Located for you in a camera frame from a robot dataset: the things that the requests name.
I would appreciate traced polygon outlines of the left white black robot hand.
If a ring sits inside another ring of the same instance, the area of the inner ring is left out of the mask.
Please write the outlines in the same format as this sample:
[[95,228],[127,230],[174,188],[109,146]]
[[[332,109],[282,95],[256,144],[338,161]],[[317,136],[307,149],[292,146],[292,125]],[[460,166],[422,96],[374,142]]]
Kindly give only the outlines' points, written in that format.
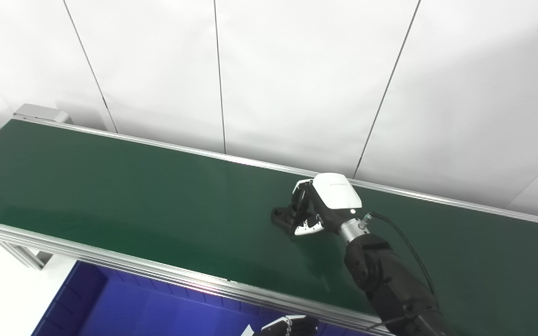
[[284,315],[257,331],[248,325],[241,336],[315,336],[318,325],[318,319],[309,315]]

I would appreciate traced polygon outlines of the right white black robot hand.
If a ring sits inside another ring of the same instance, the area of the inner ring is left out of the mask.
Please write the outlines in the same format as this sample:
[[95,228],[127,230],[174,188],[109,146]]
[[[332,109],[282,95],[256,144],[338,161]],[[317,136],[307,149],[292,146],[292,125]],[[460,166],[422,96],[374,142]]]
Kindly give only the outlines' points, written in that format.
[[302,219],[294,221],[295,236],[327,231],[350,243],[367,233],[360,227],[361,199],[342,174],[324,173],[298,181],[291,202],[305,212]]

